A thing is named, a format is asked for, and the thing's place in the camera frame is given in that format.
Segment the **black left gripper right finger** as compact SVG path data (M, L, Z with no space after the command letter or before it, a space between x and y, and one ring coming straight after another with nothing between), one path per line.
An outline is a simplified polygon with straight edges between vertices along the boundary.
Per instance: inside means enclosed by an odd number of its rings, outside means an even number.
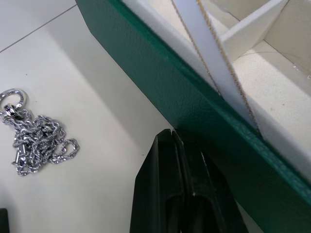
M226 178L199 140L174 130L185 188L183 233L246 233L247 226Z

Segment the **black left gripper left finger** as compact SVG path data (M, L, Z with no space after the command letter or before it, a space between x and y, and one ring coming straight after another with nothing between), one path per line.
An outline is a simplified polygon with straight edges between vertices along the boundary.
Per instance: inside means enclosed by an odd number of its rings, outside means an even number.
M192 232L179 148L183 139L191 138L181 129L164 129L155 136L135 178L131 233Z

